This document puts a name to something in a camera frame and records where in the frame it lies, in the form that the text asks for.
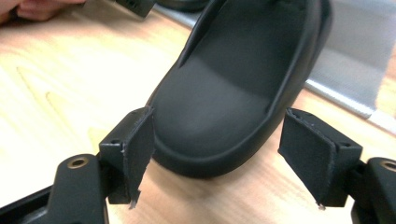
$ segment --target shoe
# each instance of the shoe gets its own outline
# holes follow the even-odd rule
[[[330,32],[328,0],[214,0],[148,100],[163,167],[208,178],[242,165],[303,88]]]
[[[187,12],[202,10],[208,2],[209,0],[157,0],[163,7]]]

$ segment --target black shoe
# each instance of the black shoe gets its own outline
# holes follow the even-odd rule
[[[247,161],[303,88],[331,18],[328,0],[211,2],[148,100],[153,158],[191,177]]]
[[[210,0],[157,0],[163,7],[172,8],[179,11],[199,11],[202,10]]]

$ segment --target wooden surface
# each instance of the wooden surface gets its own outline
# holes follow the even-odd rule
[[[145,104],[189,33],[155,12],[141,21],[102,0],[48,22],[0,27],[0,206],[51,185],[64,159],[96,154],[120,119]],[[364,161],[396,159],[396,137],[315,94],[302,91],[294,107],[363,145]],[[276,152],[280,131],[213,179],[174,175],[152,161],[136,209],[110,205],[110,223],[351,223],[352,200],[318,210]]]

